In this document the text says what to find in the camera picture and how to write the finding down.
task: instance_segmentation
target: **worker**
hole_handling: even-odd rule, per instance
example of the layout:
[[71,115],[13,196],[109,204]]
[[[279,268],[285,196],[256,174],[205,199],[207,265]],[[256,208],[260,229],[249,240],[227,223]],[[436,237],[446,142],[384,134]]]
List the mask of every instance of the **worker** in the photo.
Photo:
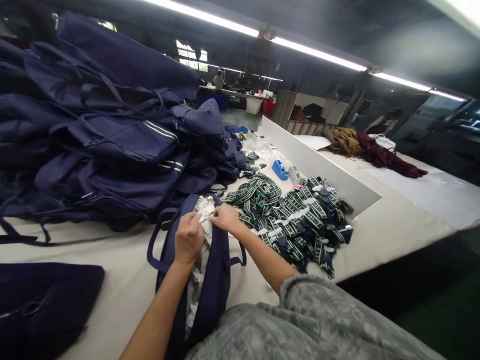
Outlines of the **worker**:
[[221,77],[222,72],[219,71],[218,74],[213,78],[213,85],[215,85],[215,94],[222,94],[222,86],[225,84],[223,77]]
[[365,130],[367,134],[384,134],[387,135],[391,132],[395,125],[398,124],[402,118],[402,110],[397,109],[391,111],[385,115],[379,116],[375,121],[373,121]]
[[[199,219],[194,212],[180,219],[175,260],[120,360],[164,358],[180,297],[205,241]],[[300,275],[232,206],[218,206],[210,221],[245,247],[278,294],[279,306],[233,306],[186,359],[443,359],[330,281]]]

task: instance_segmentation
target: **floor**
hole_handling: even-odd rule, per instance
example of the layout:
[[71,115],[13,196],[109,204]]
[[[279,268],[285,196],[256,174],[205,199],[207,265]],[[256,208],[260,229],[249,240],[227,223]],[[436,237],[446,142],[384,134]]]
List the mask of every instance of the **floor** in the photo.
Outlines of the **floor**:
[[446,359],[480,359],[480,227],[338,285]]
[[228,109],[227,111],[222,111],[221,115],[225,124],[245,126],[254,131],[256,131],[259,127],[260,120],[263,116],[262,113],[252,115],[245,110],[239,109]]

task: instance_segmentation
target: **red bin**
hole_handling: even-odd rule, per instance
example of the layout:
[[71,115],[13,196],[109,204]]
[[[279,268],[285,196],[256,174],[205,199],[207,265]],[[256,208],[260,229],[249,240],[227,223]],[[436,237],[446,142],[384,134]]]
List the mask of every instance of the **red bin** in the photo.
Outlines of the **red bin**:
[[261,111],[271,117],[274,115],[274,108],[275,108],[275,103],[273,101],[268,101],[268,100],[263,100],[262,102],[262,107],[261,107]]

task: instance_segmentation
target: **hand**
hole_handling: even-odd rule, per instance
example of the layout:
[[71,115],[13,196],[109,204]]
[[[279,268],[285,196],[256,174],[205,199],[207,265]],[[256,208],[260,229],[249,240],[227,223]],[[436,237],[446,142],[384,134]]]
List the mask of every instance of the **hand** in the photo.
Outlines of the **hand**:
[[239,219],[239,212],[226,203],[217,206],[213,212],[213,216],[209,220],[220,229],[228,231],[229,233],[239,225],[242,225]]
[[199,224],[201,215],[189,212],[180,218],[175,234],[175,261],[193,266],[205,242],[204,228]]

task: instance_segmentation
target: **blue bin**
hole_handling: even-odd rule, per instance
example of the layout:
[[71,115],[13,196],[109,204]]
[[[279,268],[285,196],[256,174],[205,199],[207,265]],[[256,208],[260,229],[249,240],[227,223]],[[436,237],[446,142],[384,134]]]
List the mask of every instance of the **blue bin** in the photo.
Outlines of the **blue bin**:
[[229,108],[229,102],[230,102],[230,98],[228,96],[214,95],[213,98],[218,104],[218,109],[220,111],[227,111],[227,109]]
[[196,102],[198,103],[198,106],[202,105],[204,102],[207,100],[213,99],[214,96],[212,94],[208,93],[197,93],[196,94]]

